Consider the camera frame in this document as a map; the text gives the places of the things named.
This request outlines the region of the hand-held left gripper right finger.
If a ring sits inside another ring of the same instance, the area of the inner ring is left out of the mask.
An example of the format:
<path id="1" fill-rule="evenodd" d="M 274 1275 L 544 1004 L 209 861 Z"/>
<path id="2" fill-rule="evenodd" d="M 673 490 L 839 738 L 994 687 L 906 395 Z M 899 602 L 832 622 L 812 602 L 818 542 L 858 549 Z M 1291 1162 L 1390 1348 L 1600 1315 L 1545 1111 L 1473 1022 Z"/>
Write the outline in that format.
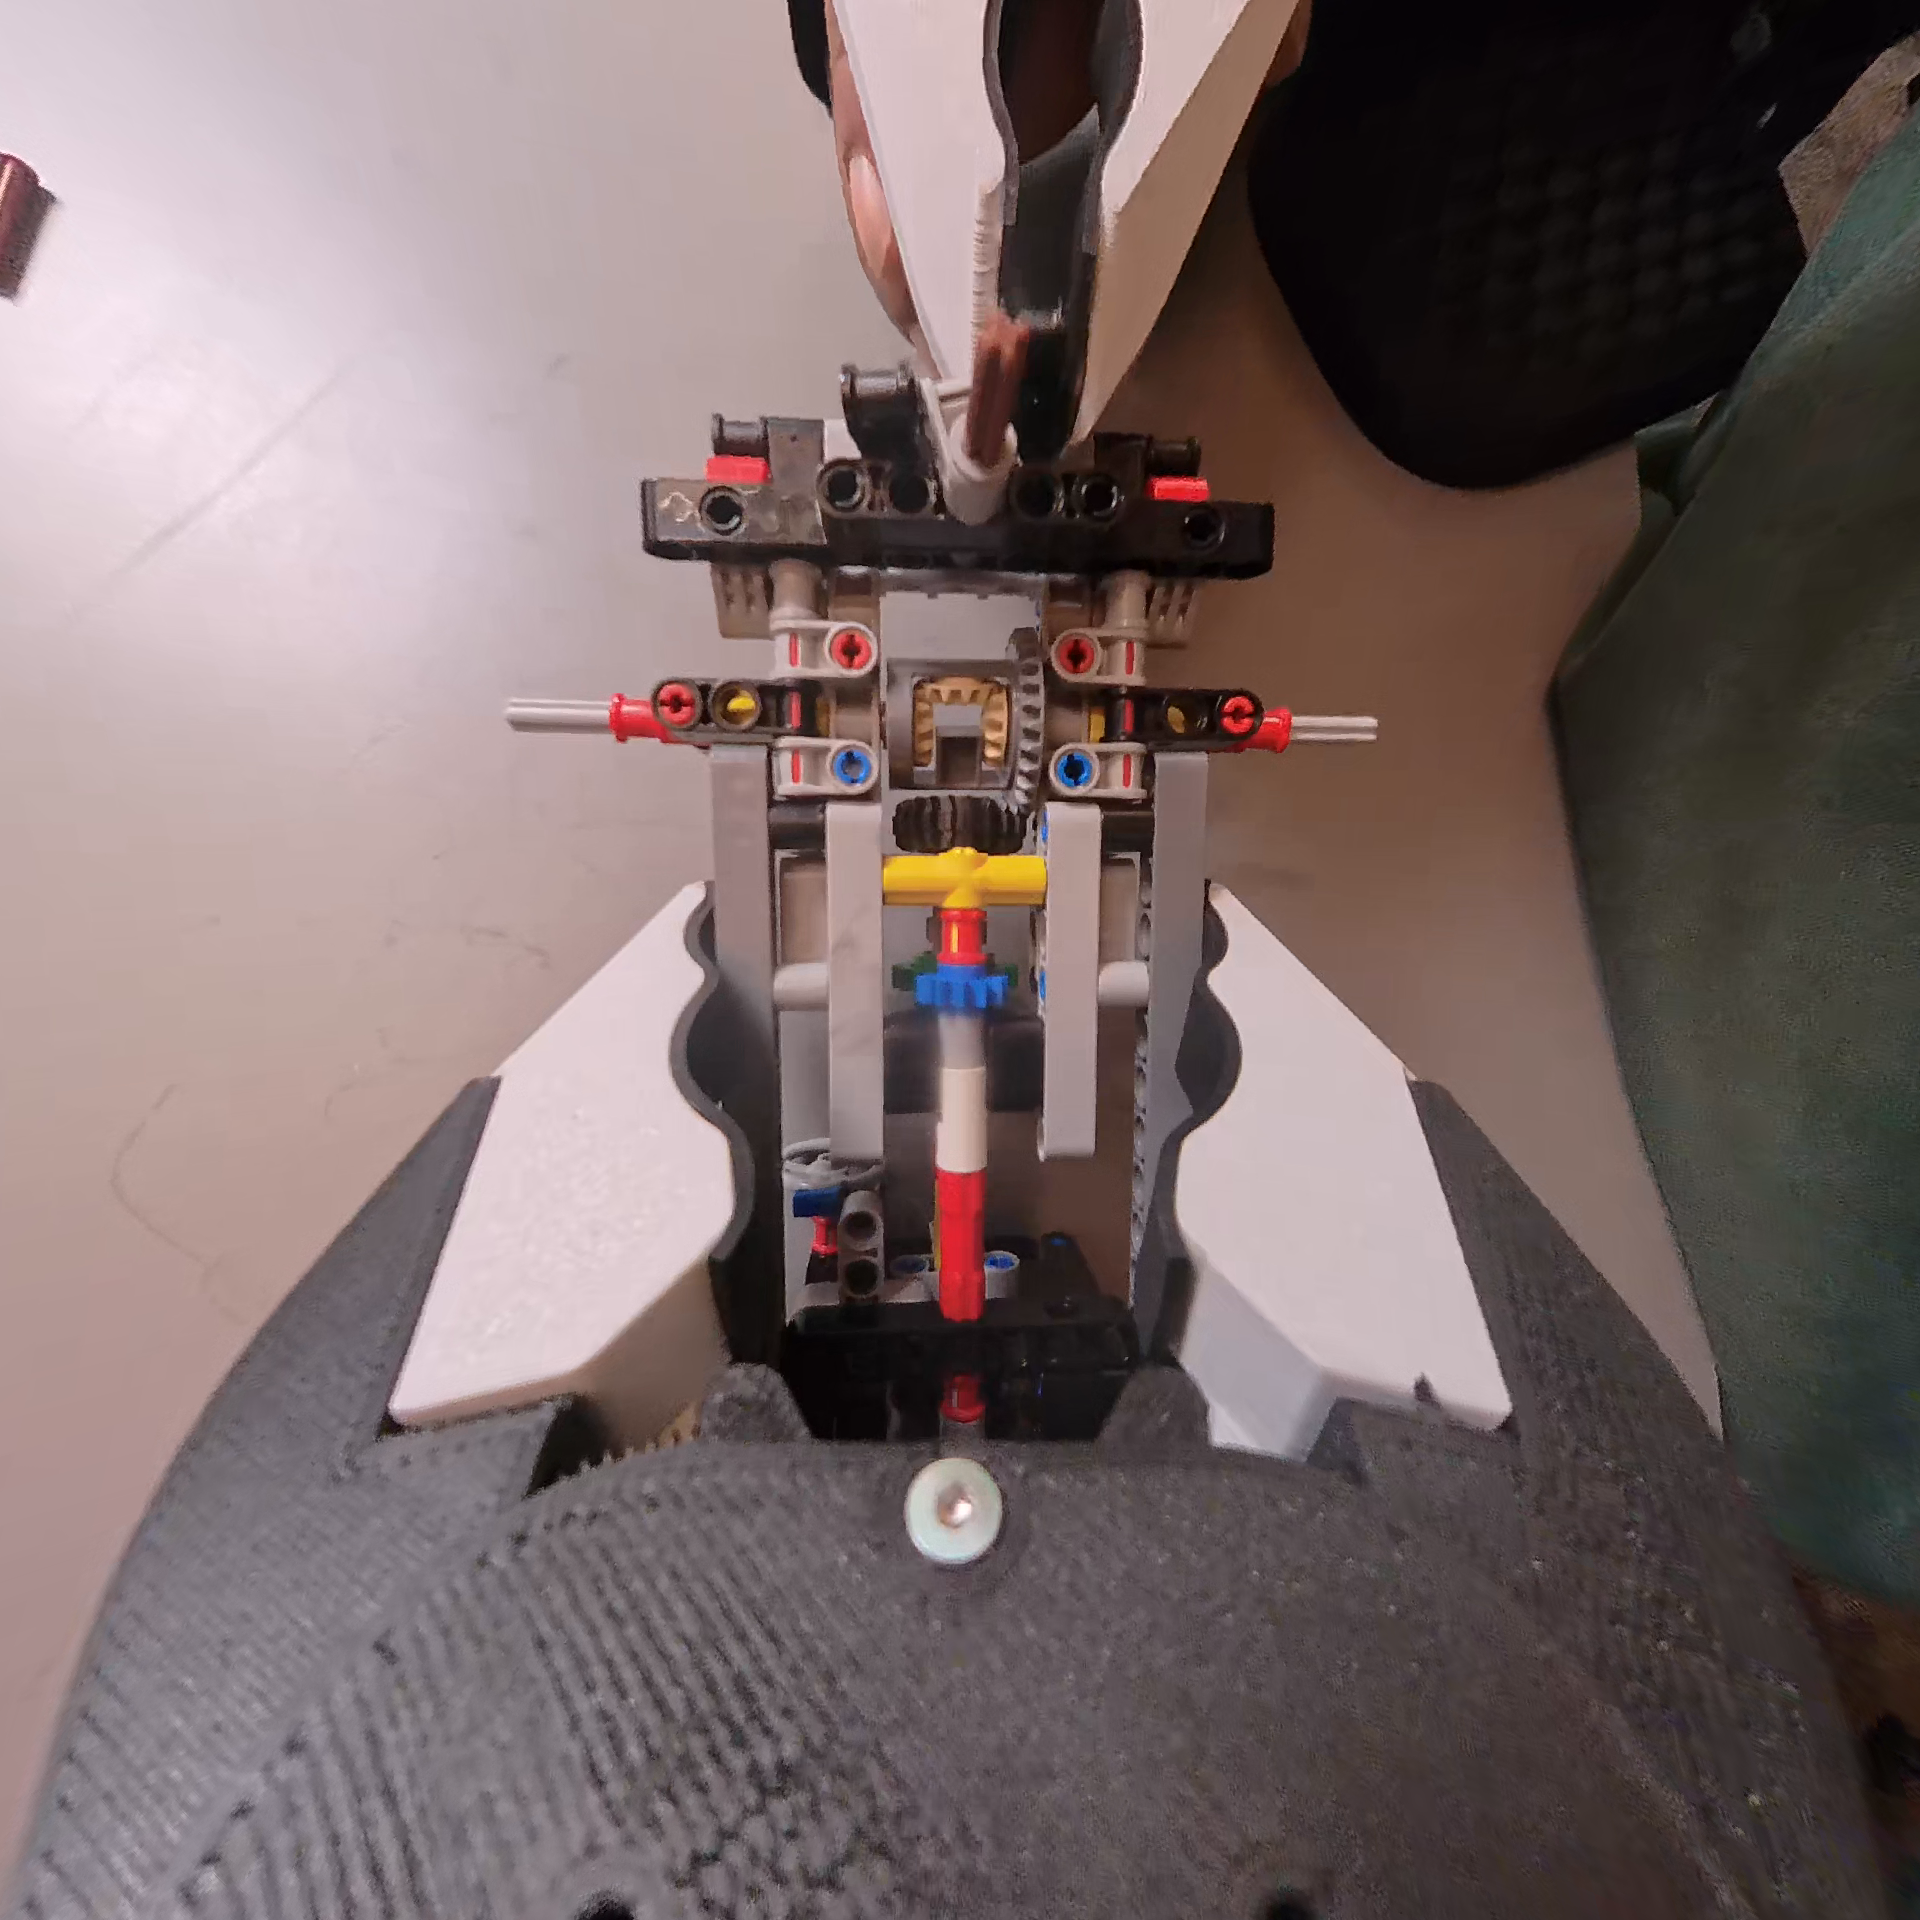
<path id="1" fill-rule="evenodd" d="M 1499 1428 L 1513 1400 L 1401 1059 L 1232 891 L 1210 900 L 1239 1066 L 1174 1187 L 1210 1440 L 1306 1458 L 1338 1400 L 1424 1395 Z"/>

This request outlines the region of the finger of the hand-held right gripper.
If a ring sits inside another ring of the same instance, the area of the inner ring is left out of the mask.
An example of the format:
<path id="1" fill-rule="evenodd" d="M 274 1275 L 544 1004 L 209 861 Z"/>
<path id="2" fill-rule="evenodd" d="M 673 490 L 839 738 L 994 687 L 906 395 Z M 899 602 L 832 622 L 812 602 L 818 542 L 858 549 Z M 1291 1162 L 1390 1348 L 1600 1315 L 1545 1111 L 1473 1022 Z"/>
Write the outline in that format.
<path id="1" fill-rule="evenodd" d="M 1096 143 L 1070 440 L 1096 431 L 1146 348 L 1254 110 L 1306 52 L 1307 18 L 1307 3 L 1120 5 L 1096 69 L 1118 96 Z"/>
<path id="2" fill-rule="evenodd" d="M 1059 307 L 1059 7 L 830 5 L 830 77 L 865 110 L 929 374 L 972 380 L 1004 311 Z"/>

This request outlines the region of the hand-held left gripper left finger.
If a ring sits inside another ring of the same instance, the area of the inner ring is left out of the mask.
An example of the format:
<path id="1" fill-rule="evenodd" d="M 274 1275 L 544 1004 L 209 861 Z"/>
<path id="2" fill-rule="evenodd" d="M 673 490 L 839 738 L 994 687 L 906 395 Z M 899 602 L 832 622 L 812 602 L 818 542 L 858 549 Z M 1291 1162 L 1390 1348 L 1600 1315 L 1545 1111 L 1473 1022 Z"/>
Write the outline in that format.
<path id="1" fill-rule="evenodd" d="M 392 1389 L 402 1428 L 582 1398 L 668 1428 L 724 1365 L 708 1256 L 731 1148 L 689 1090 L 706 990 L 679 890 L 499 1067 L 491 1109 Z"/>

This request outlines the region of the brown lego axle connector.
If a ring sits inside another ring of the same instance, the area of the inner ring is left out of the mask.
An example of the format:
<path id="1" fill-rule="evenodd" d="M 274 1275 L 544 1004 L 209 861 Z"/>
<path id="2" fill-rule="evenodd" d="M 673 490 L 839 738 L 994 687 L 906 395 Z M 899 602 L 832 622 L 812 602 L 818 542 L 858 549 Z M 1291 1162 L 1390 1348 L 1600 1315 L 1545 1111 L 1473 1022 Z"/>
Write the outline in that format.
<path id="1" fill-rule="evenodd" d="M 994 311 L 976 336 L 976 356 L 966 412 L 966 452 L 988 470 L 1018 448 L 1018 408 L 1033 327 Z"/>
<path id="2" fill-rule="evenodd" d="M 0 294 L 15 301 L 28 278 L 44 222 L 55 203 L 42 175 L 18 156 L 3 151 Z"/>

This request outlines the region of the black lego connector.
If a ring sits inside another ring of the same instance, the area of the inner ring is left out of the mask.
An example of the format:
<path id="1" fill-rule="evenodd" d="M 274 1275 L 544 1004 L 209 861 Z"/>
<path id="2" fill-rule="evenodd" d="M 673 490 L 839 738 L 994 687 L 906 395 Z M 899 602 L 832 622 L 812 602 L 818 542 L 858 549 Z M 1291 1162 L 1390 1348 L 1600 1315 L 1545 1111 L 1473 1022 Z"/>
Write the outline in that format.
<path id="1" fill-rule="evenodd" d="M 863 460 L 894 469 L 929 466 L 929 429 L 921 380 L 913 364 L 858 367 L 839 374 L 843 420 Z"/>

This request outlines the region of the lego car chassis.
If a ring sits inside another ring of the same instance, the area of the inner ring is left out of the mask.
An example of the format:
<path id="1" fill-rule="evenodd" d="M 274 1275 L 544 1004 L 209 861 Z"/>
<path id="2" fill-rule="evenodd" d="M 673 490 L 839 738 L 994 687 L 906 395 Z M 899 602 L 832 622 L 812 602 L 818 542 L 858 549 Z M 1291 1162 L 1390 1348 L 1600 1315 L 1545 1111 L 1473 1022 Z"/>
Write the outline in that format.
<path id="1" fill-rule="evenodd" d="M 708 759 L 712 1102 L 755 1156 L 723 1330 L 822 1438 L 1084 1442 L 1176 1359 L 1212 766 L 1379 723 L 1153 682 L 1201 589 L 1273 565 L 1199 438 L 1020 427 L 982 470 L 967 387 L 919 387 L 927 469 L 839 406 L 713 415 L 640 483 L 644 550 L 764 662 L 507 718 Z"/>

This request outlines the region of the person's right hand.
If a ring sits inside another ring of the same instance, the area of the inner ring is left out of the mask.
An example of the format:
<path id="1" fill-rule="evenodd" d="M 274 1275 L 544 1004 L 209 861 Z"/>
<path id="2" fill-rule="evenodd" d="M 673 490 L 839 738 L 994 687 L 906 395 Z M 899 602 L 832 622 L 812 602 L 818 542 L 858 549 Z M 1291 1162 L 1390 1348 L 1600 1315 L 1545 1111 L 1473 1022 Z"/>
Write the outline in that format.
<path id="1" fill-rule="evenodd" d="M 881 301 L 884 317 L 907 340 L 921 371 L 929 371 L 929 344 L 919 309 L 907 288 L 897 223 L 873 159 L 867 116 L 858 101 L 858 87 L 841 64 L 832 69 L 830 103 L 835 159 L 860 269 Z"/>

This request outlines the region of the black wrist rest cushion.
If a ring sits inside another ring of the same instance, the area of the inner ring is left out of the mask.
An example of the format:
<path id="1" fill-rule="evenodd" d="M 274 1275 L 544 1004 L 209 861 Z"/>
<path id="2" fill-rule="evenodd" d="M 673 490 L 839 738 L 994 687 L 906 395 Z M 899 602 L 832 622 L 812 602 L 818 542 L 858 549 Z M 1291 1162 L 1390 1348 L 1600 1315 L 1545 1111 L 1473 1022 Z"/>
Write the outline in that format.
<path id="1" fill-rule="evenodd" d="M 1256 237 L 1383 456 L 1505 490 L 1729 384 L 1808 246 L 1780 162 L 1912 5 L 1313 5 Z"/>

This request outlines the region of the person's green sweatshirt torso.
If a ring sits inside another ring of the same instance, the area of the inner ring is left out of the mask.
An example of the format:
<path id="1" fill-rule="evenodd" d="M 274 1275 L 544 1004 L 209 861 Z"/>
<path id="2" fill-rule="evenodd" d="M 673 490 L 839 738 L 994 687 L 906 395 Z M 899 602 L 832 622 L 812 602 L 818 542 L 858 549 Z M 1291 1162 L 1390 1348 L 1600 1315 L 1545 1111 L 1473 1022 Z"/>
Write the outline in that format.
<path id="1" fill-rule="evenodd" d="M 1913 1611 L 1915 112 L 1642 487 L 1554 687 L 1616 1053 L 1739 1475 Z"/>

